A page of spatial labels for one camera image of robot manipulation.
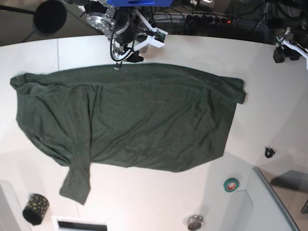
blue robot part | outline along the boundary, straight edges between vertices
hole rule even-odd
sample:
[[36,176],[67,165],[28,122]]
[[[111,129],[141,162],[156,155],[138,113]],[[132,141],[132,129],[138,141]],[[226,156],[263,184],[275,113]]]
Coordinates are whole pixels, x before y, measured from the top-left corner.
[[161,6],[168,7],[173,0],[109,0],[113,6]]

black cup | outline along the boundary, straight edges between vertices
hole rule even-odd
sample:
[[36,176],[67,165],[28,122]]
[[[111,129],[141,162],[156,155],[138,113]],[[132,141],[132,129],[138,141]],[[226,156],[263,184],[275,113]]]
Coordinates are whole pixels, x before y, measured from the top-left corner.
[[48,200],[39,194],[33,194],[23,210],[23,216],[32,225],[42,223],[49,208]]

white tabletop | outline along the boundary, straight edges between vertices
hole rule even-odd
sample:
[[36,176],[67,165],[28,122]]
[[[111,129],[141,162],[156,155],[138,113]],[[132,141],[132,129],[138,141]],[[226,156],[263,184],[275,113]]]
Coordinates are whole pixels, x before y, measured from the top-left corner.
[[[308,71],[303,59],[275,64],[274,49],[190,36],[167,36],[165,47],[151,47],[143,55],[145,62],[182,65],[245,81],[247,97],[237,105],[225,154],[182,173],[93,164],[91,192],[82,206],[58,193],[68,168],[43,155],[18,128],[16,92],[9,80],[23,72],[113,64],[109,42],[104,36],[91,36],[0,47],[0,180],[13,185],[22,206],[29,193],[41,193],[51,203],[48,215],[100,220],[110,231],[184,231],[185,220],[193,214],[205,216],[204,230],[218,231],[230,198],[222,188],[227,178],[236,177],[240,189],[246,189],[252,166],[275,175],[306,171]],[[271,159],[264,156],[266,146],[276,150]],[[50,224],[46,218],[32,230],[51,231]]]

tape roll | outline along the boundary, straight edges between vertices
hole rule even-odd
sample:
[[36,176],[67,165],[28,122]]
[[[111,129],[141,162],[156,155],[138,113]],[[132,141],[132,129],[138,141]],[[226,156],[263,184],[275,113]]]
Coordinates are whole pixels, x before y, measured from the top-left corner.
[[225,181],[223,187],[226,192],[231,193],[240,186],[240,182],[236,178],[230,178]]

green shirt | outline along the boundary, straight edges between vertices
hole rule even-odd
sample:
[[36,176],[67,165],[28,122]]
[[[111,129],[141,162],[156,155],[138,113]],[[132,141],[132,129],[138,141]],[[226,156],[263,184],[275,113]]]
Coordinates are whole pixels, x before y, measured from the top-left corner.
[[243,81],[166,64],[114,65],[11,79],[17,121],[70,166],[60,194],[84,204],[90,163],[180,172],[223,155]]

